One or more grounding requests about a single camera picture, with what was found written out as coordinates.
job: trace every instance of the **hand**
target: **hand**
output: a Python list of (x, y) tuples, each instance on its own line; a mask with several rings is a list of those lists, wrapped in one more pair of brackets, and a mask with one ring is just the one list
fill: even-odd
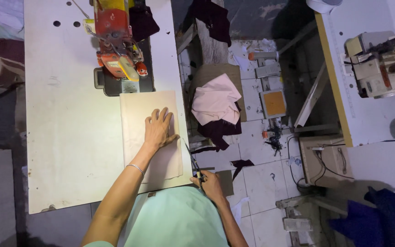
[(146, 133), (144, 136), (144, 143), (150, 145), (155, 150), (158, 150), (179, 138), (178, 134), (174, 134), (172, 136), (168, 135), (168, 127), (173, 113), (165, 115), (167, 110), (167, 107), (164, 107), (157, 117), (159, 109), (155, 109), (152, 112), (152, 116), (147, 117), (145, 121)]
[[(223, 196), (222, 187), (220, 187), (219, 175), (210, 171), (201, 171), (201, 173), (206, 176), (204, 178), (205, 182), (202, 183), (202, 188), (205, 190), (208, 198), (215, 202), (216, 205), (226, 203), (227, 200)], [(190, 177), (190, 181), (199, 186), (199, 178)]]

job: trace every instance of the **pink fabric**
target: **pink fabric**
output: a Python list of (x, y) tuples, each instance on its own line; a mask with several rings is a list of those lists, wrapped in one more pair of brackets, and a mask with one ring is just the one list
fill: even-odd
[(223, 74), (196, 88), (191, 112), (201, 125), (221, 119), (236, 124), (240, 113), (234, 103), (240, 98), (233, 82)]

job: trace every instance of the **bracelet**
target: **bracelet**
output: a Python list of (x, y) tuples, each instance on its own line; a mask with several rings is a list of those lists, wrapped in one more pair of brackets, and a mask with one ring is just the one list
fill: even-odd
[(143, 178), (144, 178), (144, 171), (141, 170), (138, 166), (136, 166), (136, 165), (134, 165), (134, 164), (129, 164), (129, 165), (126, 165), (126, 166), (133, 166), (133, 167), (136, 167), (138, 170), (140, 170), (140, 172), (141, 172), (141, 174), (143, 175)]

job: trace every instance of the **mint green shirt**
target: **mint green shirt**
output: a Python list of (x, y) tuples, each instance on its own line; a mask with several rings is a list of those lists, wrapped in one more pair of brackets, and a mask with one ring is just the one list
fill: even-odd
[[(216, 207), (193, 187), (137, 196), (125, 229), (125, 247), (228, 247)], [(85, 247), (112, 247), (97, 241)]]

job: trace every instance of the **scissors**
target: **scissors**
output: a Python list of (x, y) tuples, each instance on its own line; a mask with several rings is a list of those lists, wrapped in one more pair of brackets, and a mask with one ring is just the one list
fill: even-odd
[(204, 179), (206, 176), (200, 172), (200, 168), (199, 168), (199, 166), (198, 166), (198, 162), (195, 160), (195, 158), (194, 158), (193, 155), (191, 154), (191, 151), (190, 151), (190, 149), (188, 148), (188, 145), (185, 143), (185, 140), (184, 140), (184, 144), (185, 144), (185, 146), (187, 147), (188, 153), (190, 154), (191, 162), (192, 162), (193, 166), (194, 166), (195, 169), (196, 169), (196, 175), (197, 175), (197, 178), (199, 179), (199, 187), (200, 187), (200, 190), (202, 190), (202, 193), (206, 196), (207, 194), (205, 193), (204, 188), (202, 187), (202, 183), (204, 183), (204, 182), (206, 181), (206, 180)]

